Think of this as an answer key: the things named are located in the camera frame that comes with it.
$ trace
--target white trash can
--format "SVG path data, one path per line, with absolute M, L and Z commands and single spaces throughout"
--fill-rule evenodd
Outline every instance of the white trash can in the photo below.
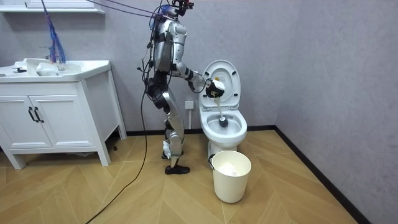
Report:
M 217 197 L 227 203 L 241 200 L 251 170 L 250 160 L 240 152 L 221 151 L 212 154 L 209 163 Z

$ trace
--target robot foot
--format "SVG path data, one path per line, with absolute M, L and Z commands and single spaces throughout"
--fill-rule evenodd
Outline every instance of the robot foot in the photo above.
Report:
M 166 156 L 166 153 L 164 153 L 164 151 L 163 151 L 163 153 L 162 153 L 162 159 L 169 159 L 169 158 Z
M 169 166 L 166 167 L 166 169 L 164 170 L 164 173 L 169 175 L 169 174 L 187 174 L 189 173 L 191 170 L 189 167 L 184 167 L 184 166 L 180 166 L 180 165 L 175 165 L 173 168 Z

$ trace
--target wall outlet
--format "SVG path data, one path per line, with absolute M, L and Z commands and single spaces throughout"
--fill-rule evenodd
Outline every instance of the wall outlet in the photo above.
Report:
M 193 109 L 193 101 L 192 100 L 185 101 L 185 109 L 187 109 L 187 110 Z

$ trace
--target herringbone floor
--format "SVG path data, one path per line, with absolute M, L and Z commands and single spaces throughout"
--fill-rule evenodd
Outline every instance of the herringbone floor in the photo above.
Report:
M 206 137 L 186 136 L 182 165 L 187 175 L 164 174 L 162 136 L 149 136 L 147 162 L 139 178 L 97 219 L 100 223 L 356 223 L 274 131 L 248 133 L 239 150 L 252 162 L 244 198 L 222 203 L 213 190 Z M 111 148 L 116 145 L 117 151 Z M 26 156 L 15 170 L 0 156 L 0 223 L 84 223 L 137 174 L 144 138 L 108 143 L 112 163 L 97 155 Z

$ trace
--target cabinet door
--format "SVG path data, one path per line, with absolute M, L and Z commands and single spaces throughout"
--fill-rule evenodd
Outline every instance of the cabinet door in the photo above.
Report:
M 92 146 L 77 95 L 30 96 L 54 147 Z
M 9 149 L 52 147 L 42 123 L 34 120 L 37 119 L 28 96 L 0 96 L 0 138 L 6 147 Z

